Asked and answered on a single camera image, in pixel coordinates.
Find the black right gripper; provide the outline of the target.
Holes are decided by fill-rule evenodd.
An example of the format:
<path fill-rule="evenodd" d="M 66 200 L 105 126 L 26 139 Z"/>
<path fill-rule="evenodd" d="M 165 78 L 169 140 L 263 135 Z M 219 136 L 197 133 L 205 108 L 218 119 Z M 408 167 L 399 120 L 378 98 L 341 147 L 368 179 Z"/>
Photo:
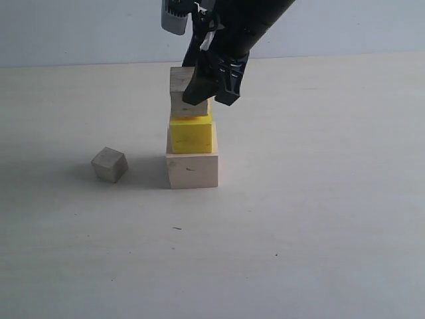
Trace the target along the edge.
<path fill-rule="evenodd" d="M 212 98 L 227 106 L 235 103 L 240 98 L 247 54 L 293 3 L 215 1 L 211 10 L 202 12 L 204 2 L 192 1 L 193 34 L 182 65 L 195 65 L 195 69 L 183 101 L 197 105 Z M 199 56 L 209 32 L 214 34 L 209 47 L 212 53 Z"/>

